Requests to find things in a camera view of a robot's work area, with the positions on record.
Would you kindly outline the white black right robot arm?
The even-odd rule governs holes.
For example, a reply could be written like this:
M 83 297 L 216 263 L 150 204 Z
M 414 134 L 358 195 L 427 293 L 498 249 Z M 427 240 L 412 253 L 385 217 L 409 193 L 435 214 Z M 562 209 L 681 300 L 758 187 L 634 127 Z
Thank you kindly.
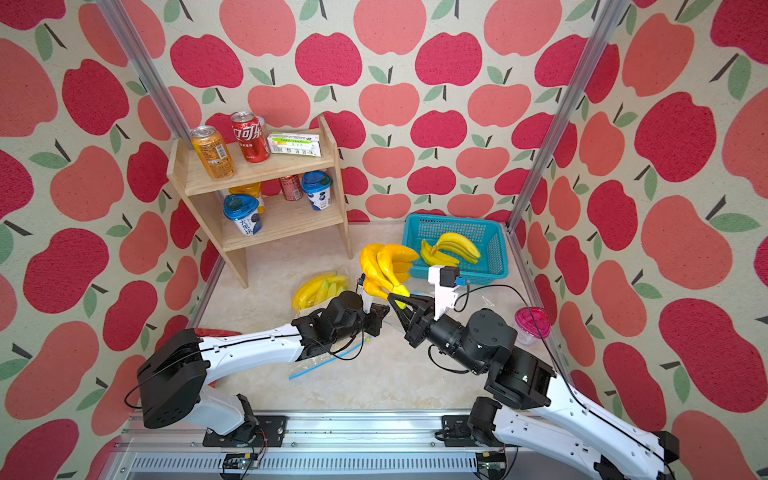
M 545 361 L 516 346 L 516 330 L 490 309 L 467 324 L 439 314 L 434 299 L 391 294 L 413 347 L 427 341 L 473 374 L 485 375 L 468 427 L 475 442 L 517 446 L 591 479 L 671 479 L 679 441 L 634 427 L 578 392 Z

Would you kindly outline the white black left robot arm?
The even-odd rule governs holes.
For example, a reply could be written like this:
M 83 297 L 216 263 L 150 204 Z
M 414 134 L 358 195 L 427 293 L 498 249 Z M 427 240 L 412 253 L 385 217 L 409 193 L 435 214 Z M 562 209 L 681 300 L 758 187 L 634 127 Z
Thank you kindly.
M 137 371 L 143 424 L 160 429 L 179 421 L 229 436 L 255 427 L 250 403 L 210 386 L 224 377 L 272 364 L 331 354 L 346 339 L 377 336 L 388 305 L 366 307 L 361 295 L 344 291 L 326 307 L 269 331 L 203 337 L 193 329 L 175 333 Z

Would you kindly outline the yellow bananas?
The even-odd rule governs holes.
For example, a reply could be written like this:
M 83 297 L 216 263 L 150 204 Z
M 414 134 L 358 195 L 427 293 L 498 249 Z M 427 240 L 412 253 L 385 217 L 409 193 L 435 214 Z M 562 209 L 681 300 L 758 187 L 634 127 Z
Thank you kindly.
M 461 259 L 476 265 L 481 258 L 479 249 L 472 241 L 454 232 L 442 234 L 434 245 L 423 240 L 420 254 L 424 262 L 429 266 L 458 267 Z

